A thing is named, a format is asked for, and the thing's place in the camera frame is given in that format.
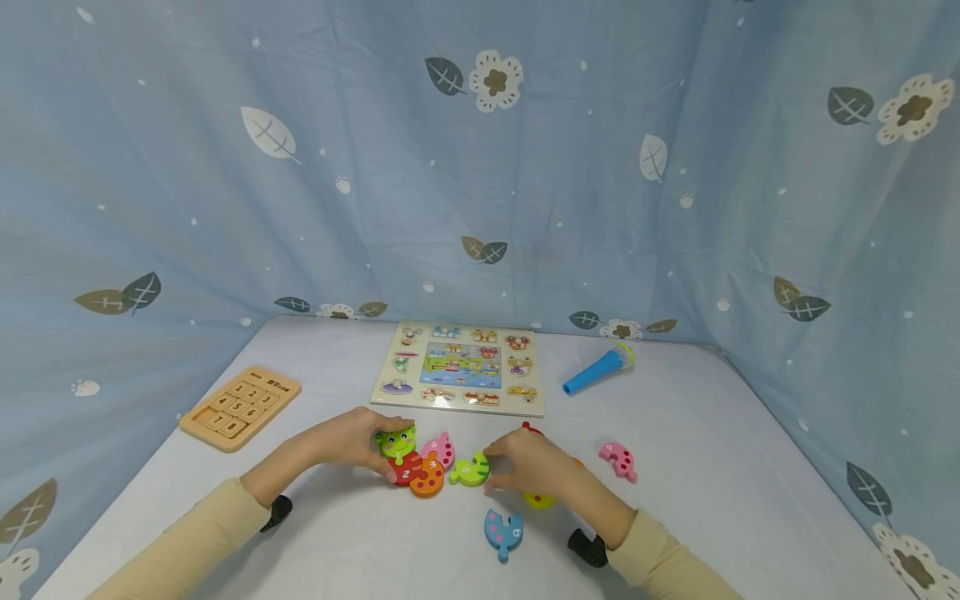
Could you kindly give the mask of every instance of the wooden peg puzzle board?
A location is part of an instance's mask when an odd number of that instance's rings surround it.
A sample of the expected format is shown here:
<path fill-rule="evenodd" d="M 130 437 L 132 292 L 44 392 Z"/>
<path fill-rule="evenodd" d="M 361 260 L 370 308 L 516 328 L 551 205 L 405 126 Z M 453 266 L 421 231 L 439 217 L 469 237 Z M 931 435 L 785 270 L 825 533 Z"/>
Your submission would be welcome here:
<path fill-rule="evenodd" d="M 400 322 L 370 402 L 542 417 L 534 332 Z"/>
<path fill-rule="evenodd" d="M 293 379 L 250 367 L 200 401 L 180 429 L 224 452 L 236 452 L 300 393 Z"/>

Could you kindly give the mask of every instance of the blue toy microphone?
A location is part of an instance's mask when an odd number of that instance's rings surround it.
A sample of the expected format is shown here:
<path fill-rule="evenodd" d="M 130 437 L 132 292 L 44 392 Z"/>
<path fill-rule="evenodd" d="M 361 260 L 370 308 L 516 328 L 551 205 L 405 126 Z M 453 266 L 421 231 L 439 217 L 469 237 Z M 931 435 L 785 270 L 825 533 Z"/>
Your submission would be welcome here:
<path fill-rule="evenodd" d="M 616 344 L 600 359 L 583 369 L 564 384 L 564 392 L 572 396 L 591 383 L 599 381 L 612 372 L 629 369 L 634 365 L 634 351 L 626 344 Z"/>

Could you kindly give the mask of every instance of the floral pattern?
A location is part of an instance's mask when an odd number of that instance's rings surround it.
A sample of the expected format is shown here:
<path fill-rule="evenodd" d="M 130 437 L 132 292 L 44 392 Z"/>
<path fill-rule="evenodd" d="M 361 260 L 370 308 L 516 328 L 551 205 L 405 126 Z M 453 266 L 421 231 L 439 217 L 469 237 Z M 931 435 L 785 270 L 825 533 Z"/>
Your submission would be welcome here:
<path fill-rule="evenodd" d="M 40 566 L 40 553 L 34 548 L 20 550 L 0 563 L 0 600 L 20 600 L 20 584 Z"/>
<path fill-rule="evenodd" d="M 937 564 L 933 552 L 919 540 L 898 536 L 883 523 L 874 525 L 874 535 L 887 563 L 921 600 L 960 599 L 960 579 Z"/>
<path fill-rule="evenodd" d="M 880 108 L 879 120 L 884 124 L 876 133 L 876 141 L 886 146 L 901 137 L 915 142 L 933 131 L 940 111 L 953 100 L 953 80 L 934 83 L 929 73 L 912 77 L 900 88 L 900 95 Z"/>
<path fill-rule="evenodd" d="M 328 317 L 329 319 L 360 319 L 353 313 L 353 309 L 346 304 L 321 304 L 317 316 Z"/>
<path fill-rule="evenodd" d="M 523 67 L 514 57 L 502 60 L 496 50 L 477 55 L 477 68 L 470 71 L 470 89 L 477 95 L 477 108 L 493 112 L 497 107 L 510 108 L 520 99 Z"/>
<path fill-rule="evenodd" d="M 642 340 L 643 327 L 636 321 L 621 321 L 610 319 L 600 327 L 600 336 L 605 338 L 620 338 L 621 340 Z"/>

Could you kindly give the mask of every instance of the blue elephant puzzle piece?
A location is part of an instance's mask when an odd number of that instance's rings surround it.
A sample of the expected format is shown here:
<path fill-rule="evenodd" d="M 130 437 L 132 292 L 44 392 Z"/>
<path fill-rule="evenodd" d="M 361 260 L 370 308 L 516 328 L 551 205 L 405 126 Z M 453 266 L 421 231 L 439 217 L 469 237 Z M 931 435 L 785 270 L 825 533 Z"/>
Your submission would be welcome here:
<path fill-rule="evenodd" d="M 496 558 L 506 563 L 510 551 L 520 544 L 523 539 L 523 516 L 510 515 L 507 522 L 503 522 L 503 515 L 494 509 L 487 511 L 483 524 L 484 535 L 491 546 L 496 548 Z"/>

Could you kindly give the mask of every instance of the hand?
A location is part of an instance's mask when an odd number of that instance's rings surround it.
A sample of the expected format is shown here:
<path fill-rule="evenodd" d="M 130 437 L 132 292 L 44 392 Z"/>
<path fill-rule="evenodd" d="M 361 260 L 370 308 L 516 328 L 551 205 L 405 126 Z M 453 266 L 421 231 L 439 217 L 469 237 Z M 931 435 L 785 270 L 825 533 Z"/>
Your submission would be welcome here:
<path fill-rule="evenodd" d="M 487 480 L 485 489 L 518 490 L 554 496 L 566 501 L 567 492 L 587 471 L 566 452 L 538 433 L 524 428 L 511 431 L 487 446 L 488 457 L 506 456 L 514 470 L 497 473 Z"/>
<path fill-rule="evenodd" d="M 366 406 L 358 406 L 300 432 L 290 443 L 297 447 L 308 467 L 321 463 L 366 467 L 396 483 L 396 473 L 387 459 L 371 447 L 371 437 L 377 431 L 399 431 L 412 424 L 412 420 L 384 417 Z"/>

